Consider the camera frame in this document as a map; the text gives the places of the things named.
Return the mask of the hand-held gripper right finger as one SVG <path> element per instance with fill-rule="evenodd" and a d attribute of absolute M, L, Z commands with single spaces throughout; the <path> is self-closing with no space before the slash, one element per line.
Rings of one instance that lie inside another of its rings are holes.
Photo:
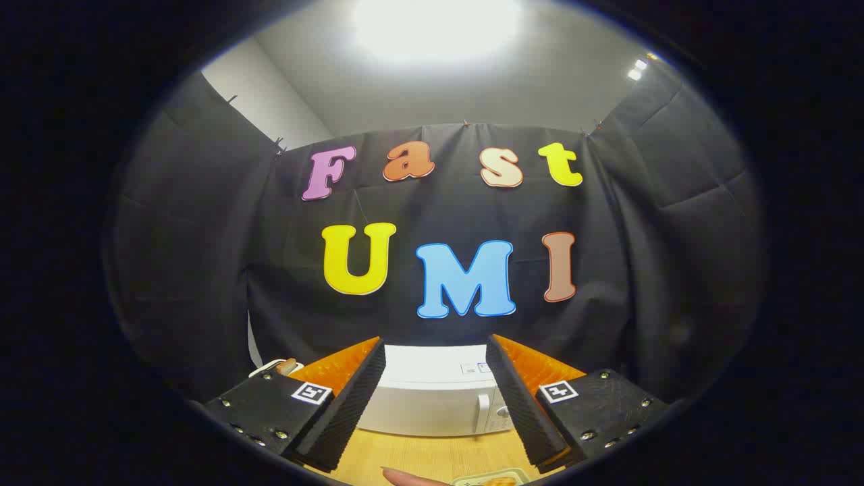
<path fill-rule="evenodd" d="M 497 334 L 485 362 L 540 473 L 608 455 L 668 412 L 666 401 L 614 370 L 584 372 Z"/>

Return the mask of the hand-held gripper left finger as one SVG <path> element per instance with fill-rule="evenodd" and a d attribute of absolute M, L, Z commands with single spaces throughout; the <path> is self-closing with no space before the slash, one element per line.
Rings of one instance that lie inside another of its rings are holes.
<path fill-rule="evenodd" d="M 202 406 L 256 448 L 330 473 L 385 371 L 379 336 L 302 365 L 277 359 Z"/>

